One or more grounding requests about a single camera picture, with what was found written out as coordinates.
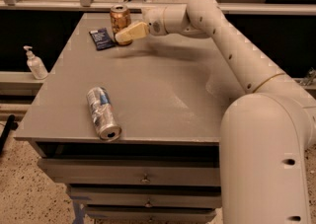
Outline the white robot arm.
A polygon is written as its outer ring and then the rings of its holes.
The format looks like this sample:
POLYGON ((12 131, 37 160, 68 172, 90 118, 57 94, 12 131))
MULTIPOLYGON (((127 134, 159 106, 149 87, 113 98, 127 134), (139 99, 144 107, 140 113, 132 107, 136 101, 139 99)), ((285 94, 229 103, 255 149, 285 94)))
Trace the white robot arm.
POLYGON ((116 35, 211 37, 245 94, 221 121, 224 224, 312 224, 305 150, 316 142, 316 100, 225 18, 216 0, 144 10, 116 35))

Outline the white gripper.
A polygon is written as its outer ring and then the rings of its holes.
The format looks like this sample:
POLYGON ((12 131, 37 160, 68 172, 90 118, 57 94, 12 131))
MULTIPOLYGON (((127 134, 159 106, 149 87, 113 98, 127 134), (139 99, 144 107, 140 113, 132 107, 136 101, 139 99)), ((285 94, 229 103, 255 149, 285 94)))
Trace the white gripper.
POLYGON ((144 8, 142 16, 144 22, 134 22, 115 34, 118 43, 144 38, 149 33, 154 36, 165 36, 168 32, 164 22, 165 7, 144 8))

